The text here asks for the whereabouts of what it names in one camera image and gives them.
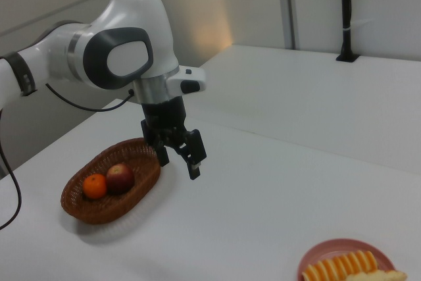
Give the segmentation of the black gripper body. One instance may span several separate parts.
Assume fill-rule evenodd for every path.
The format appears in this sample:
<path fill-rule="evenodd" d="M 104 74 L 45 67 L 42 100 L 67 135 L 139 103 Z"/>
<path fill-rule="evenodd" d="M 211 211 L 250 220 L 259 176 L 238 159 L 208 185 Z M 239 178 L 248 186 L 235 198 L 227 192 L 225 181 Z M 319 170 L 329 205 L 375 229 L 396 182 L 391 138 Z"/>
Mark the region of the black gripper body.
<path fill-rule="evenodd" d="M 157 104 L 141 104 L 145 120 L 141 123 L 143 137 L 153 147 L 161 143 L 179 147 L 185 143 L 188 147 L 197 145 L 197 132 L 188 131 L 184 122 L 186 109 L 182 97 Z"/>

